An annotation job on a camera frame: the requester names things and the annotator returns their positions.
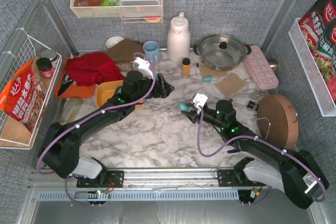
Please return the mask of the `teal coffee capsule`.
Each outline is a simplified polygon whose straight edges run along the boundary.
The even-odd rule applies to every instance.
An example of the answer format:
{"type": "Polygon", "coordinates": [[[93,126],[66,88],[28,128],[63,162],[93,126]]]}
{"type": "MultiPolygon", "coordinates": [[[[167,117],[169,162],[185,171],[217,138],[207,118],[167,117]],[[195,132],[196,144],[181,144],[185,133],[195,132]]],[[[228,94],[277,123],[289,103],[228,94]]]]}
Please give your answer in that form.
{"type": "Polygon", "coordinates": [[[212,77],[211,76],[203,77],[203,82],[212,82],[212,77]]]}
{"type": "Polygon", "coordinates": [[[183,102],[181,102],[178,105],[178,107],[180,108],[181,111],[184,111],[184,112],[187,112],[190,109],[190,107],[187,104],[183,103],[183,102]]]}

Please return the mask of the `orange plastic storage basket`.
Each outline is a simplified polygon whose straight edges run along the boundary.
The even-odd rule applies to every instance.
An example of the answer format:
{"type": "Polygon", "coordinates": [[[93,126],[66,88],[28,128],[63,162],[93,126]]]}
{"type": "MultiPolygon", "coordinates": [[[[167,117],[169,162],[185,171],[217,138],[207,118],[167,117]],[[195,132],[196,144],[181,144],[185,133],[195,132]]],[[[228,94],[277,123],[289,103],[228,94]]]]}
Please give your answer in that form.
{"type": "Polygon", "coordinates": [[[123,85],[122,80],[104,82],[98,85],[96,90],[97,107],[101,107],[102,105],[104,105],[107,102],[107,100],[114,95],[116,89],[118,87],[121,87],[122,85],[123,85]]]}

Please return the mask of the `red cloth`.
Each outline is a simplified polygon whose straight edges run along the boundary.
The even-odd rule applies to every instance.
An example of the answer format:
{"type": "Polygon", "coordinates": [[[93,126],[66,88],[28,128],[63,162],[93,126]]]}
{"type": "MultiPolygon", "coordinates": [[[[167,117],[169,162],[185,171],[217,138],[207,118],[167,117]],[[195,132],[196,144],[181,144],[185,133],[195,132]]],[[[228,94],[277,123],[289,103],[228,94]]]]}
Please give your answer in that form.
{"type": "Polygon", "coordinates": [[[65,72],[78,86],[86,87],[124,79],[114,61],[103,52],[69,59],[65,72]]]}

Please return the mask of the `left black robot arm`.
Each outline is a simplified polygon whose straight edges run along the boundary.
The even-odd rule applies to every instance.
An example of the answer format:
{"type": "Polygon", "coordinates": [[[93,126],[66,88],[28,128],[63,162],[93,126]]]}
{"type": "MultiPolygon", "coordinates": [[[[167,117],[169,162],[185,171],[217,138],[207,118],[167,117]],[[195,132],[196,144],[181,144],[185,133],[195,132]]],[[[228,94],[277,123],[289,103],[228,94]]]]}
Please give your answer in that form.
{"type": "Polygon", "coordinates": [[[128,72],[122,85],[101,107],[74,122],[64,125],[56,122],[49,127],[40,149],[37,169],[46,164],[64,179],[69,175],[96,179],[104,172],[105,166],[94,158],[80,157],[82,143],[106,126],[126,118],[137,104],[150,98],[167,98],[173,91],[174,87],[160,73],[148,78],[139,71],[128,72]]]}

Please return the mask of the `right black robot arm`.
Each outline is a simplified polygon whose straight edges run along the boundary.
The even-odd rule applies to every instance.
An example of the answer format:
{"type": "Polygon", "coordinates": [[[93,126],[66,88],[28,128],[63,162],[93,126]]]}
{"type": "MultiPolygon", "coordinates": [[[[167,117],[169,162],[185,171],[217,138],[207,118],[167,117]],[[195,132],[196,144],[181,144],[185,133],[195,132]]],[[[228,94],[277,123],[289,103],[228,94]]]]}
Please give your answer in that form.
{"type": "Polygon", "coordinates": [[[247,152],[279,172],[280,190],[297,207],[307,209],[313,202],[327,199],[329,182],[312,154],[279,148],[259,138],[236,119],[232,100],[218,101],[215,109],[206,102],[180,103],[179,108],[192,123],[206,122],[218,128],[225,146],[247,152]]]}

